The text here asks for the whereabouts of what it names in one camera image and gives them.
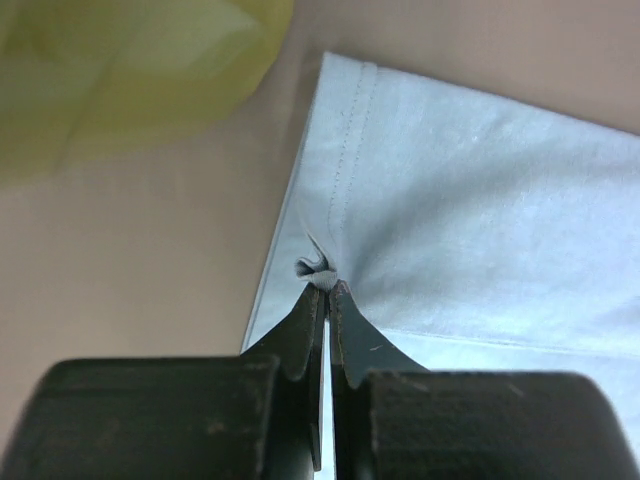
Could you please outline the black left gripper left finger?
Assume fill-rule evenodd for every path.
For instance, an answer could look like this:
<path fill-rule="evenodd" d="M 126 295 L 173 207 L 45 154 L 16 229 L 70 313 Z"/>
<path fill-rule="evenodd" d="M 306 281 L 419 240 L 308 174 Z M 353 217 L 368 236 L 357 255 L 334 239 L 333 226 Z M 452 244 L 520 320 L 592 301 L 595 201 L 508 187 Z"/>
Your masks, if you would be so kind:
<path fill-rule="evenodd" d="M 36 385 L 5 479 L 310 479 L 321 467 L 325 295 L 237 356 L 73 359 Z"/>

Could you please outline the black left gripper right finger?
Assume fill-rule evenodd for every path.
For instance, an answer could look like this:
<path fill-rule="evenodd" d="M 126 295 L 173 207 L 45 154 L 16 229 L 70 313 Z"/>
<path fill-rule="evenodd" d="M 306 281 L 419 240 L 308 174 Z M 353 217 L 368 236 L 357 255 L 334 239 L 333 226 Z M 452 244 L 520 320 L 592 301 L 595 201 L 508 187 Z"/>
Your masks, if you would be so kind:
<path fill-rule="evenodd" d="M 635 479 L 619 421 L 591 380 L 562 372 L 432 372 L 328 296 L 340 479 Z"/>

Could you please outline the grey-blue t-shirt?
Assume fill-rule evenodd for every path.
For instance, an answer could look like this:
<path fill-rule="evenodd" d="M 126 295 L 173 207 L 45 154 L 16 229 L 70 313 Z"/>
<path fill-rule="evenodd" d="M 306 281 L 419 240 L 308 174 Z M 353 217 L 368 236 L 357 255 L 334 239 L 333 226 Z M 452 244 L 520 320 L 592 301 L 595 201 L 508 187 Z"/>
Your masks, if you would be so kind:
<path fill-rule="evenodd" d="M 639 397 L 639 139 L 336 54 L 246 341 L 314 273 L 432 369 L 569 370 Z"/>

